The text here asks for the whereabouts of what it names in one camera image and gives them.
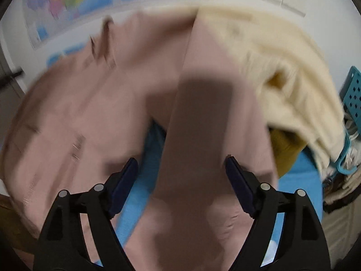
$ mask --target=dark blue gripper pad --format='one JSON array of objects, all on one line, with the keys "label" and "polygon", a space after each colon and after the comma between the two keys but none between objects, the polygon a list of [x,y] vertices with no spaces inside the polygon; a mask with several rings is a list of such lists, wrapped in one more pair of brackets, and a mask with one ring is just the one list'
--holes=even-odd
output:
[{"label": "dark blue gripper pad", "polygon": [[134,158],[130,158],[121,172],[114,173],[108,178],[105,187],[111,203],[108,210],[111,218],[122,210],[137,175],[138,162]]},{"label": "dark blue gripper pad", "polygon": [[[233,157],[227,158],[226,173],[233,187],[233,190],[236,193],[238,201],[242,206],[243,211],[248,213],[251,217],[254,217],[256,213],[256,209],[254,207],[253,201],[254,201],[254,194],[257,184],[248,185],[246,179],[241,173],[242,169],[237,165],[238,163],[235,158]],[[252,173],[243,171],[243,174],[252,174]]]}]

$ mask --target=yellow garment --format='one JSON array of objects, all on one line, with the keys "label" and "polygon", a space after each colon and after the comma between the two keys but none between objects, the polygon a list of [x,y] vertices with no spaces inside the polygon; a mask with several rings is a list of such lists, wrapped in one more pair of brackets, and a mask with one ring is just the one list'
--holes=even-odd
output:
[{"label": "yellow garment", "polygon": [[342,103],[315,42],[251,9],[203,6],[197,16],[253,85],[267,124],[305,140],[320,172],[336,161],[345,139]]},{"label": "yellow garment", "polygon": [[278,176],[282,177],[291,170],[307,144],[297,134],[279,129],[271,129],[270,136]]}]

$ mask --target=pink fabric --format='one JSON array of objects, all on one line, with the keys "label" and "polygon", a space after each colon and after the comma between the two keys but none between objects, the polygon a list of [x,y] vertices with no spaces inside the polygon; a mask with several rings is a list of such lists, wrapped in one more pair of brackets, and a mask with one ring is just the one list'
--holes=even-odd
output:
[{"label": "pink fabric", "polygon": [[[128,158],[140,160],[151,118],[167,139],[126,254],[137,271],[228,270],[252,219],[227,180],[225,157],[273,186],[277,175],[252,89],[193,15],[107,22],[84,51],[42,76],[3,151],[1,173],[15,206],[38,235],[60,190],[88,191]],[[86,219],[83,229],[96,260]]]}]

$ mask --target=pink garment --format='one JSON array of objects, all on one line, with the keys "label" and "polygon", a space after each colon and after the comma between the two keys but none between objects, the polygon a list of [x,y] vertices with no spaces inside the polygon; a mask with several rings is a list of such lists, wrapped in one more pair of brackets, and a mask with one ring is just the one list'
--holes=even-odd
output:
[{"label": "pink garment", "polygon": [[[226,177],[225,157],[272,186],[277,175],[252,89],[194,15],[106,22],[100,37],[40,78],[3,150],[2,179],[16,208],[37,236],[60,190],[88,191],[130,157],[140,160],[151,118],[167,138],[127,256],[137,271],[228,270],[252,219]],[[82,224],[95,261],[87,219]]]}]

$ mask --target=cream fabric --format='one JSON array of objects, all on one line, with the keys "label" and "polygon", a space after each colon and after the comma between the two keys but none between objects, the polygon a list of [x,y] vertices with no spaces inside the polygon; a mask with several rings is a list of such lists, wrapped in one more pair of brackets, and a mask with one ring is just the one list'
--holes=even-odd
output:
[{"label": "cream fabric", "polygon": [[201,7],[198,17],[255,88],[270,127],[294,131],[320,172],[344,146],[342,103],[322,53],[297,26],[250,9]]}]

